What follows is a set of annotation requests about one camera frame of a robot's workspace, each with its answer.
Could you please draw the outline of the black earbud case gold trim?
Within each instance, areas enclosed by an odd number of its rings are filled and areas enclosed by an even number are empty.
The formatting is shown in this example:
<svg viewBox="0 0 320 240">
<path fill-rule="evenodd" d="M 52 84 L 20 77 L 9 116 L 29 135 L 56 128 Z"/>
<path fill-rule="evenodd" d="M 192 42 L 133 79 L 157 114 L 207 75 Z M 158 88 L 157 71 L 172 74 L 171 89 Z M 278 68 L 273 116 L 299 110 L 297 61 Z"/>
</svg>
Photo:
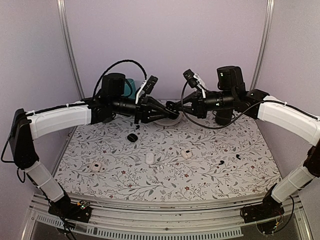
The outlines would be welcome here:
<svg viewBox="0 0 320 240">
<path fill-rule="evenodd" d="M 175 120 L 180 116 L 180 112 L 175 108 L 176 103 L 173 101 L 167 101 L 165 103 L 165 109 L 169 112 L 168 118 Z"/>
</svg>

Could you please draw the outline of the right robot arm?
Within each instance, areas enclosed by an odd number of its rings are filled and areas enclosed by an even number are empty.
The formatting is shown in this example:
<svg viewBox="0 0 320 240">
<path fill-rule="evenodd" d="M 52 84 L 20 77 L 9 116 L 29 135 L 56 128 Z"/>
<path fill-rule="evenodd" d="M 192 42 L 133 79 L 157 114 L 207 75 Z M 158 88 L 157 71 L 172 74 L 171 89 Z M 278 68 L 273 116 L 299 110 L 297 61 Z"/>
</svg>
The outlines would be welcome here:
<svg viewBox="0 0 320 240">
<path fill-rule="evenodd" d="M 215 122 L 219 129 L 232 124 L 232 112 L 236 111 L 241 116 L 279 126 L 311 144 L 306 160 L 263 198 L 258 213 L 262 218 L 269 218 L 286 198 L 320 176 L 320 118 L 262 90 L 247 91 L 239 66 L 220 67 L 217 76 L 219 90 L 210 91 L 197 73 L 186 70 L 183 77 L 187 85 L 197 90 L 188 96 L 182 95 L 175 109 L 186 117 L 193 115 L 199 119 L 205 119 L 209 111 L 216 111 Z"/>
</svg>

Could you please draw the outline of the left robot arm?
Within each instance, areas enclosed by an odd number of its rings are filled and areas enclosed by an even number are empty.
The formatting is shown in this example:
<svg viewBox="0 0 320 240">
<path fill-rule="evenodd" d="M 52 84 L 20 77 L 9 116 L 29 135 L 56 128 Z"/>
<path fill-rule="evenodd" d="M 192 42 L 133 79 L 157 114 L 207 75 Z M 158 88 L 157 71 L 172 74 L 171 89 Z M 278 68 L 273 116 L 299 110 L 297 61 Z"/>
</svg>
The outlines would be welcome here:
<svg viewBox="0 0 320 240">
<path fill-rule="evenodd" d="M 67 128 L 101 123 L 112 119 L 115 114 L 133 116 L 135 124 L 174 120 L 179 116 L 176 110 L 165 107 L 149 95 L 158 81 L 157 77 L 151 76 L 146 80 L 135 99 L 124 96 L 125 81 L 124 74 L 109 73 L 102 77 L 101 89 L 93 98 L 38 111 L 25 112 L 21 108 L 14 114 L 6 142 L 11 148 L 12 163 L 26 173 L 63 217 L 74 213 L 74 205 L 40 162 L 34 147 L 35 139 Z"/>
</svg>

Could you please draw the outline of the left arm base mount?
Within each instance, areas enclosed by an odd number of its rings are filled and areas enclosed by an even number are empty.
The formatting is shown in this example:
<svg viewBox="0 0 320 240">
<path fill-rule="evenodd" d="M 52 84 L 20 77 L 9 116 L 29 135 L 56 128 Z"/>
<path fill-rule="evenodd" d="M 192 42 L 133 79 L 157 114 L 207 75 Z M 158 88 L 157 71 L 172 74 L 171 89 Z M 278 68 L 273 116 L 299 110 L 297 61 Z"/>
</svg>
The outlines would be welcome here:
<svg viewBox="0 0 320 240">
<path fill-rule="evenodd" d="M 85 200 L 72 203 L 70 197 L 65 195 L 60 200 L 50 203 L 48 213 L 64 219 L 88 223 L 93 210 L 90 204 Z"/>
</svg>

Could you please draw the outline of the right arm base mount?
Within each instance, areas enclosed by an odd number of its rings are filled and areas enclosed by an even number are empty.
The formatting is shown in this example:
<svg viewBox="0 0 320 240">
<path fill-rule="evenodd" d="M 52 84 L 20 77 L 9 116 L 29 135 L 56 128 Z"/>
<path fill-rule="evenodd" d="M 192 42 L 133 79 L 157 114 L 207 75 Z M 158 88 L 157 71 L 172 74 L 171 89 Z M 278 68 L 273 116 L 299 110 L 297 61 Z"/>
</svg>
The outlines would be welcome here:
<svg viewBox="0 0 320 240">
<path fill-rule="evenodd" d="M 256 227 L 258 231 L 264 235 L 272 235 L 275 233 L 284 213 L 285 211 L 282 207 L 282 204 L 275 201 L 271 197 L 270 192 L 264 196 L 262 203 L 256 205 L 245 205 L 240 210 L 240 216 L 243 218 L 245 223 L 252 223 L 273 218 L 271 221 L 265 221 L 257 224 Z"/>
</svg>

